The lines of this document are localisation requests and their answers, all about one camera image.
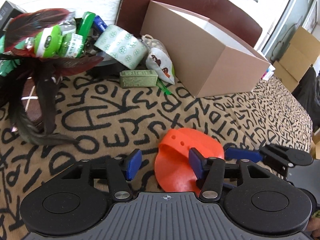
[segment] person's hand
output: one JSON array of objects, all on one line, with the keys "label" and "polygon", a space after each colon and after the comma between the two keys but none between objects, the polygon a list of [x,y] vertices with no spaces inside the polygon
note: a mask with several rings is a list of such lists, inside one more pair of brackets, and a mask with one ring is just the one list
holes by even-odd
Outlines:
[{"label": "person's hand", "polygon": [[320,218],[310,218],[306,228],[307,232],[312,232],[313,237],[320,236]]}]

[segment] tape roll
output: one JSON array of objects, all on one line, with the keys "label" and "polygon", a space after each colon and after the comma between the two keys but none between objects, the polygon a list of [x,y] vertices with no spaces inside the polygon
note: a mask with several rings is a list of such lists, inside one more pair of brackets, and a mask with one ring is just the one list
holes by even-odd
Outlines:
[{"label": "tape roll", "polygon": [[112,24],[100,35],[95,46],[129,69],[135,69],[148,52],[132,34]]}]

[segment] green rectangular box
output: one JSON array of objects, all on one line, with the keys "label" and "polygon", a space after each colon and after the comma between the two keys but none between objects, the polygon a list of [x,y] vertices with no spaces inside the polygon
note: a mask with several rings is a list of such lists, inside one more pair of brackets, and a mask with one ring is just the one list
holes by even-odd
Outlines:
[{"label": "green rectangular box", "polygon": [[122,88],[155,87],[158,74],[154,70],[124,70],[120,72],[120,86]]}]

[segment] patterned rug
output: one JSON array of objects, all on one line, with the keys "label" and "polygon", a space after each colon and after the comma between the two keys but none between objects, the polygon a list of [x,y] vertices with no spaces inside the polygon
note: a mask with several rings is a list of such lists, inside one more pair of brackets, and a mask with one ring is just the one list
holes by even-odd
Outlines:
[{"label": "patterned rug", "polygon": [[[250,93],[194,99],[183,85],[121,89],[118,81],[84,74],[64,78],[56,100],[56,131],[77,138],[78,145],[56,147],[24,143],[12,133],[7,106],[0,108],[0,237],[22,239],[22,199],[42,183],[81,159],[114,157],[140,148],[143,163],[131,183],[137,191],[159,191],[153,169],[157,145],[169,129],[189,127],[217,139],[224,147],[254,149],[278,143],[309,151],[311,121],[302,106],[273,77]],[[96,183],[105,189],[104,181]]]}]

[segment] black box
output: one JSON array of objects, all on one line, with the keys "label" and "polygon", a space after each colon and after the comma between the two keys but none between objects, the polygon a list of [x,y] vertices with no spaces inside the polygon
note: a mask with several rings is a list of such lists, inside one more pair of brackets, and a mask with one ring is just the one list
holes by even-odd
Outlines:
[{"label": "black box", "polygon": [[12,19],[22,13],[26,13],[26,11],[12,2],[4,2],[0,9],[0,37],[5,34],[5,31]]}]

